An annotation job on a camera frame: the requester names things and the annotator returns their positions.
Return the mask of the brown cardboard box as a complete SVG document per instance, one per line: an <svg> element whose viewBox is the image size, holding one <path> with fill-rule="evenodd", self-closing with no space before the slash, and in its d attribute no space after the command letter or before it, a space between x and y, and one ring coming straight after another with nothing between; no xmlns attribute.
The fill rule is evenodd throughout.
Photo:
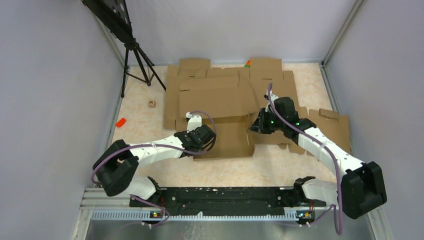
<svg viewBox="0 0 424 240"><path fill-rule="evenodd" d="M249 130L253 115L259 111L248 79L241 76L190 78L178 92L178 128L187 112L201 111L204 124L216 129L214 147L196 160L250 157L255 151L253 133Z"/></svg>

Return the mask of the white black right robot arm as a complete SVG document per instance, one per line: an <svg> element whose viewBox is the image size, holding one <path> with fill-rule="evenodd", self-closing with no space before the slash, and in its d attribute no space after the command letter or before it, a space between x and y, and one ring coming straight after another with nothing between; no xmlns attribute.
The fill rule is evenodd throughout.
<svg viewBox="0 0 424 240"><path fill-rule="evenodd" d="M324 164L336 177L335 182L308 176L294 184L293 200L299 206L307 206L312 200L341 207L351 219L357 219L387 202L387 193L381 167L364 162L343 150L330 140L308 118L300 118L290 97L278 97L270 93L263 96L267 105L250 130L270 135L280 131Z"/></svg>

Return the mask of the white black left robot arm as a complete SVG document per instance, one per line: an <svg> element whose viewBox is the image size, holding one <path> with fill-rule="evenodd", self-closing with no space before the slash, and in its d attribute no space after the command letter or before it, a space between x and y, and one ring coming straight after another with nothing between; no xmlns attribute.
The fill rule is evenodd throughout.
<svg viewBox="0 0 424 240"><path fill-rule="evenodd" d="M153 178L138 176L138 168L162 160L203 155L211 150L216 136L203 124L152 142L128 144L117 140L92 166L91 180L101 185L108 197L128 194L154 207L160 202L160 187Z"/></svg>

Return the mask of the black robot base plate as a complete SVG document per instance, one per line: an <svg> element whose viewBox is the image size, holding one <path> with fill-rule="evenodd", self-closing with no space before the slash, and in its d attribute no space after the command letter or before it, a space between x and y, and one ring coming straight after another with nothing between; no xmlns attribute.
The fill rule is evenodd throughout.
<svg viewBox="0 0 424 240"><path fill-rule="evenodd" d="M292 187L166 187L148 202L172 216L279 216L286 208L324 207L302 198Z"/></svg>

